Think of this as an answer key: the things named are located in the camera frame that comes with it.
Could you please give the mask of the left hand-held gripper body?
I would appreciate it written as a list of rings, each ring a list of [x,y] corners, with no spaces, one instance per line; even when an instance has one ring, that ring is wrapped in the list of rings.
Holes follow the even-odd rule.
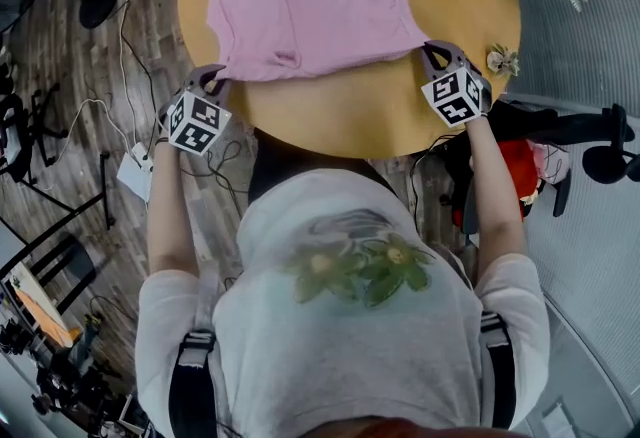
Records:
[[[169,143],[183,151],[205,155],[219,139],[232,114],[196,93],[175,95],[158,112]]]

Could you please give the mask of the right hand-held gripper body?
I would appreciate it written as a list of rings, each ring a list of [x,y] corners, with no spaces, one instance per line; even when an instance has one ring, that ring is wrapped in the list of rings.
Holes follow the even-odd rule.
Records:
[[[458,68],[421,87],[436,115],[449,127],[487,115],[492,107],[487,81],[467,68]]]

